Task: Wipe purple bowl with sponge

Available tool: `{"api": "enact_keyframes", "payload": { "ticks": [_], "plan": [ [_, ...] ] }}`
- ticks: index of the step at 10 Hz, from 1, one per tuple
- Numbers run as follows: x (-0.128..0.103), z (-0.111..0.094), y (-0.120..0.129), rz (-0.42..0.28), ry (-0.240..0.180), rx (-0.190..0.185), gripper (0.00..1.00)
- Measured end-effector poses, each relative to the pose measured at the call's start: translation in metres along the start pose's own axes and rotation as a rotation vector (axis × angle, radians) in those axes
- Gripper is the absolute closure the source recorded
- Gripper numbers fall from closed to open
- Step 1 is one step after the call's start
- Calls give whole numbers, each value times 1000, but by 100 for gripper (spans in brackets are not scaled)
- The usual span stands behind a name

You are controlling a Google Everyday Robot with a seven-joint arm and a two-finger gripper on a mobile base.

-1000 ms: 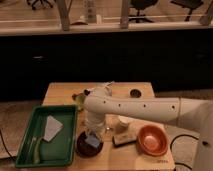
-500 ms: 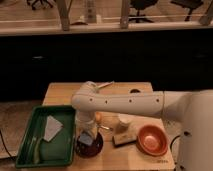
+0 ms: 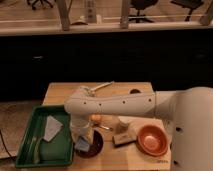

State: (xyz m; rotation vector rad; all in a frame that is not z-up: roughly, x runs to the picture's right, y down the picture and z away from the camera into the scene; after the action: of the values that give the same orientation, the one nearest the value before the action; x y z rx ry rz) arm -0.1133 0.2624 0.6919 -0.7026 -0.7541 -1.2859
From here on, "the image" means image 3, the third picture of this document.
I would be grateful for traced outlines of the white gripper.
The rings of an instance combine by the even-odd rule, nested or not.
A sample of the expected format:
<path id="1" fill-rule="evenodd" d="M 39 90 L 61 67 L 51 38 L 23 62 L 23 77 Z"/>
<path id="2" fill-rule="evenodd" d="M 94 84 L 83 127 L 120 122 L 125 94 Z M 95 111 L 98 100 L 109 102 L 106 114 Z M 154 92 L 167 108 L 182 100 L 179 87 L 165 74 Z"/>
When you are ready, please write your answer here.
<path id="1" fill-rule="evenodd" d="M 71 123 L 70 128 L 74 140 L 77 140 L 79 136 L 83 137 L 85 140 L 91 140 L 93 138 L 93 129 L 90 123 L 82 126 Z"/>

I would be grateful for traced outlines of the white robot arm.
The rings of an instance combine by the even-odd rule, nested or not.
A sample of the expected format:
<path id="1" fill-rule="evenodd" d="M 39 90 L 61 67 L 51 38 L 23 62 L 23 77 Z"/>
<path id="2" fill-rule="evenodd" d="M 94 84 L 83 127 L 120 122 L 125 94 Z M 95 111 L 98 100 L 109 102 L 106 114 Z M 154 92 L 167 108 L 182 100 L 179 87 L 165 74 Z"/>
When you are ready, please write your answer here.
<path id="1" fill-rule="evenodd" d="M 171 171 L 213 171 L 213 88 L 95 97 L 81 86 L 64 107 L 72 117 L 73 138 L 87 136 L 92 114 L 171 119 Z"/>

